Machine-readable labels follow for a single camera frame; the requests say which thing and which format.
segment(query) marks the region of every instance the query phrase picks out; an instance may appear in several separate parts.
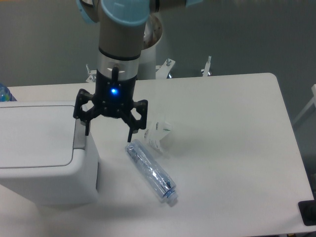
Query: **white device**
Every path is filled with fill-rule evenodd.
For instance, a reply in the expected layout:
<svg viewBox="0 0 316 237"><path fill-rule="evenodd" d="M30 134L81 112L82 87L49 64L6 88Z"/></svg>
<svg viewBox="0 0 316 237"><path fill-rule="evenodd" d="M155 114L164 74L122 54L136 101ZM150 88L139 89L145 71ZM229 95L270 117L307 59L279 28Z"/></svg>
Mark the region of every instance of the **white device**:
<svg viewBox="0 0 316 237"><path fill-rule="evenodd" d="M99 155L74 102L0 103L0 184L36 204L98 199Z"/></svg>

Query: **metal bracket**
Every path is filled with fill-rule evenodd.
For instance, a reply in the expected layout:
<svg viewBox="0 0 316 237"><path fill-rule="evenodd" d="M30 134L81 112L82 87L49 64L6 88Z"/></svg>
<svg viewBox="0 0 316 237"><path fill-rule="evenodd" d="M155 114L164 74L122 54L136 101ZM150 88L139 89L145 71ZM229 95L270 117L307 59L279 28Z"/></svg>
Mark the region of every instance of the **metal bracket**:
<svg viewBox="0 0 316 237"><path fill-rule="evenodd" d="M85 67L87 68L87 73L88 73L88 78L85 81L86 82L96 82L96 80L97 80L97 70L90 71L88 64L86 64Z"/></svg>
<svg viewBox="0 0 316 237"><path fill-rule="evenodd" d="M313 98L306 104L292 122L293 129L297 129L316 110L316 85L312 86Z"/></svg>
<svg viewBox="0 0 316 237"><path fill-rule="evenodd" d="M172 78L170 71L175 65L175 61L168 58L165 63L161 66L156 66L156 79L166 79L166 78Z"/></svg>
<svg viewBox="0 0 316 237"><path fill-rule="evenodd" d="M201 69L202 77L210 77L210 76L212 76L212 72L210 71L211 59L212 59L212 56L209 56L208 59L207 59L207 62L205 64L204 69Z"/></svg>

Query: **silver metal ring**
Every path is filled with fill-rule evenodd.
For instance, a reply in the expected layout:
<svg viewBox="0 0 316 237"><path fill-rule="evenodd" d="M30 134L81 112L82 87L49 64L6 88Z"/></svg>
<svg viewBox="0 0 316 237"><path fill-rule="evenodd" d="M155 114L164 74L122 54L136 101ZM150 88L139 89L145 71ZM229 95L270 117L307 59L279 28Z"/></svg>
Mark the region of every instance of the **silver metal ring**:
<svg viewBox="0 0 316 237"><path fill-rule="evenodd" d="M98 71L108 77L112 77L112 68L117 66L119 69L118 80L128 80L137 75L139 58L130 61L121 61L113 58L109 58L102 54L100 51L98 53Z"/></svg>

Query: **blue led light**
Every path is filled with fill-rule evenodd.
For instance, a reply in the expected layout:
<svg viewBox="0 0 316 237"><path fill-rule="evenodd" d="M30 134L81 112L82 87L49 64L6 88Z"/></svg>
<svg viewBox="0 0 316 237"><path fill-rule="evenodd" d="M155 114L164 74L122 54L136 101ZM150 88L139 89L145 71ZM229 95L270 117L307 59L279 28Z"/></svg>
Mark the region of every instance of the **blue led light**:
<svg viewBox="0 0 316 237"><path fill-rule="evenodd" d="M112 95L118 95L119 94L119 91L117 89L111 89L111 93Z"/></svg>

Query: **bottle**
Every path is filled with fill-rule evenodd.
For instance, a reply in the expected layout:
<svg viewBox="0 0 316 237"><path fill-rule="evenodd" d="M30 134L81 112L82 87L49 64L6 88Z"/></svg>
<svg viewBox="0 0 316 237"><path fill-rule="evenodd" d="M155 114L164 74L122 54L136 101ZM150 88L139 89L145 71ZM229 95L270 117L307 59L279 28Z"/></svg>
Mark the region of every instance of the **bottle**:
<svg viewBox="0 0 316 237"><path fill-rule="evenodd" d="M0 83L0 102L4 101L16 101L10 90Z"/></svg>
<svg viewBox="0 0 316 237"><path fill-rule="evenodd" d="M178 198L176 184L139 140L133 140L126 147L139 172L146 178L161 199L167 198L171 205Z"/></svg>

